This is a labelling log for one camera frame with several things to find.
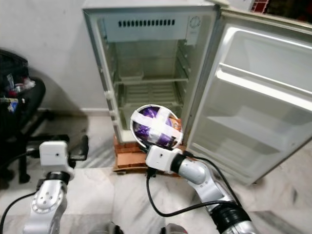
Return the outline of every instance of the open refrigerator door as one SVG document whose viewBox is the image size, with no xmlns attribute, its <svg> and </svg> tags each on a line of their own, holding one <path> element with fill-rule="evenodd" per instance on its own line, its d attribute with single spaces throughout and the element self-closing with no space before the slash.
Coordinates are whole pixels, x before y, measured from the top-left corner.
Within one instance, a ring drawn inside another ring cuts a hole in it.
<svg viewBox="0 0 312 234">
<path fill-rule="evenodd" d="M 312 137 L 312 29 L 223 10 L 187 148 L 250 185 Z"/>
</svg>

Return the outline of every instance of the chair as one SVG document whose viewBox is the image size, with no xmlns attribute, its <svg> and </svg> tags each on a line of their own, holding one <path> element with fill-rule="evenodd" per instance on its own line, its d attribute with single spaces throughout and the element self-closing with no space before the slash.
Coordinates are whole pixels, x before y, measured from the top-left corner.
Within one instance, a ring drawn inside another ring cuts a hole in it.
<svg viewBox="0 0 312 234">
<path fill-rule="evenodd" d="M 1 65 L 1 62 L 5 61 L 5 59 L 3 58 L 7 57 L 15 61 L 14 68 L 11 67 L 11 71 L 0 71 L 2 75 L 7 72 L 20 72 L 21 74 L 25 73 L 25 69 L 27 69 L 28 66 L 28 62 L 26 59 L 4 50 L 0 50 L 0 54 L 0 70 L 2 67 L 4 67 Z M 46 141 L 55 139 L 65 140 L 69 142 L 69 137 L 67 135 L 32 136 L 34 131 L 43 123 L 44 120 L 52 120 L 54 118 L 54 114 L 49 111 L 41 113 L 37 120 L 33 122 L 30 127 L 27 128 L 27 131 L 25 133 L 22 133 L 22 130 L 37 113 L 37 109 L 39 108 L 45 94 L 45 85 L 43 81 L 40 78 L 34 77 L 30 77 L 30 79 L 35 81 L 36 85 L 33 88 L 20 93 L 18 96 L 19 99 L 23 98 L 26 103 L 25 108 L 23 108 L 21 113 L 19 113 L 20 116 L 19 118 L 17 118 L 18 123 L 15 124 L 15 127 L 12 126 L 12 131 L 0 133 L 0 165 L 4 164 L 12 157 L 25 153 L 27 144 L 31 143 L 32 141 Z M 4 171 L 0 172 L 0 177 L 3 177 L 4 179 L 6 179 L 6 177 L 9 178 L 11 177 L 10 172 L 5 169 Z M 27 183 L 29 179 L 30 176 L 27 174 L 26 156 L 21 157 L 19 159 L 19 182 Z"/>
</svg>

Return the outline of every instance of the snack package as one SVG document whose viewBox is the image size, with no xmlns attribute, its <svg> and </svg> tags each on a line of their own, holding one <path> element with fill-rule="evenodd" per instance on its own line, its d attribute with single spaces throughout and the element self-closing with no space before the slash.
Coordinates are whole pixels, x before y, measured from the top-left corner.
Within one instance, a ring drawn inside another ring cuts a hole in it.
<svg viewBox="0 0 312 234">
<path fill-rule="evenodd" d="M 159 107 L 150 106 L 141 110 L 140 113 L 143 114 L 144 116 L 156 118 L 158 111 Z M 170 115 L 167 118 L 166 124 L 178 131 L 181 131 L 181 120 L 175 118 L 173 115 Z M 158 129 L 151 129 L 148 126 L 144 126 L 134 122 L 133 130 L 135 135 L 139 139 L 155 143 L 162 147 L 171 148 L 173 145 L 176 144 L 176 139 L 174 137 L 167 136 L 166 134 L 161 133 Z"/>
</svg>

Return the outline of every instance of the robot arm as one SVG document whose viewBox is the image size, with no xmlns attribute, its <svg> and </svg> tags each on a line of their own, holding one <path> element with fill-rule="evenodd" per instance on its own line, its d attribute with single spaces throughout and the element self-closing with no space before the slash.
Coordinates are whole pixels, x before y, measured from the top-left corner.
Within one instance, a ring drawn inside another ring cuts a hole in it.
<svg viewBox="0 0 312 234">
<path fill-rule="evenodd" d="M 202 202 L 235 202 L 227 190 L 217 182 L 210 169 L 202 162 L 190 160 L 180 149 L 167 150 L 156 145 L 150 147 L 146 164 L 168 173 L 175 172 L 185 178 Z M 239 206 L 227 204 L 206 207 L 221 234 L 257 234 L 249 216 Z"/>
<path fill-rule="evenodd" d="M 78 156 L 69 157 L 65 141 L 48 141 L 40 145 L 40 162 L 46 179 L 32 200 L 23 234 L 59 233 L 60 219 L 67 207 L 67 185 L 75 175 L 75 161 L 87 157 L 87 136 L 82 139 L 81 150 Z"/>
</svg>

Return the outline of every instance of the white refrigerator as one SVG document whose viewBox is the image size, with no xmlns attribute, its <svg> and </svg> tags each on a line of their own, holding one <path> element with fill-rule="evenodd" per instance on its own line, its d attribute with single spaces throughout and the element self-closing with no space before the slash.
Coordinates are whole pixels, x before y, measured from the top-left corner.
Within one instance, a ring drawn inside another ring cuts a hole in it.
<svg viewBox="0 0 312 234">
<path fill-rule="evenodd" d="M 83 7 L 120 142 L 159 104 L 187 150 L 250 185 L 312 137 L 312 27 L 223 1 L 87 0 Z"/>
</svg>

